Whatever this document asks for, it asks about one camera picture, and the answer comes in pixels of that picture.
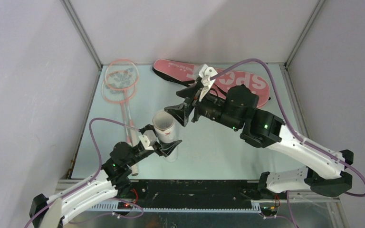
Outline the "white shuttlecock tube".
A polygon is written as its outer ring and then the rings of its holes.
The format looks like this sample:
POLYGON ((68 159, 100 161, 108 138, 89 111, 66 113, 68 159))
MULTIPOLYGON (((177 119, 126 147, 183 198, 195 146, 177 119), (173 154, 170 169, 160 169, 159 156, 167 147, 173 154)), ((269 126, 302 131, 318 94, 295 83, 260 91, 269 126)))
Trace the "white shuttlecock tube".
POLYGON ((175 119, 169 113, 157 112, 152 123, 160 142, 172 143, 177 140, 175 119))

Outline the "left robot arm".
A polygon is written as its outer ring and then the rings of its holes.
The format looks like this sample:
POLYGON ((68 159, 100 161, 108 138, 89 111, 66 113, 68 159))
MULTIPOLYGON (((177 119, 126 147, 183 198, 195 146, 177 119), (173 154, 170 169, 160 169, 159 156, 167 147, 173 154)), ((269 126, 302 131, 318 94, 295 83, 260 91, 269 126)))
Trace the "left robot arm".
POLYGON ((59 228, 106 199, 129 196, 132 191, 129 179, 132 166, 153 153, 167 157, 182 142, 161 142, 154 126, 150 124, 140 129, 140 132, 142 135, 137 145, 118 142, 110 152, 109 159, 89 177, 50 197, 37 195, 29 211, 30 221, 25 226, 59 228))

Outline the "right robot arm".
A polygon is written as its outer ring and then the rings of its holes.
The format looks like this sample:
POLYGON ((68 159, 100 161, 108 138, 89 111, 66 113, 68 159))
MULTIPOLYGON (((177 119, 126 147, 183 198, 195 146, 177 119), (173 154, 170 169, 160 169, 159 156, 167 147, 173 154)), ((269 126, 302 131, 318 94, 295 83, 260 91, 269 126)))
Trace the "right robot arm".
POLYGON ((258 194, 265 199, 291 190, 310 190, 326 197, 337 197, 352 188, 353 177, 345 172, 353 162, 353 153, 342 150, 319 152, 306 139, 291 132, 288 124, 278 116, 257 108, 259 97, 245 85, 227 91, 225 99, 207 93, 203 98, 200 85, 192 85, 177 92, 184 101, 164 110, 182 126, 200 117, 240 131, 240 138, 255 148, 267 148, 285 154, 302 163, 301 168, 285 172, 266 171, 261 174, 258 194))

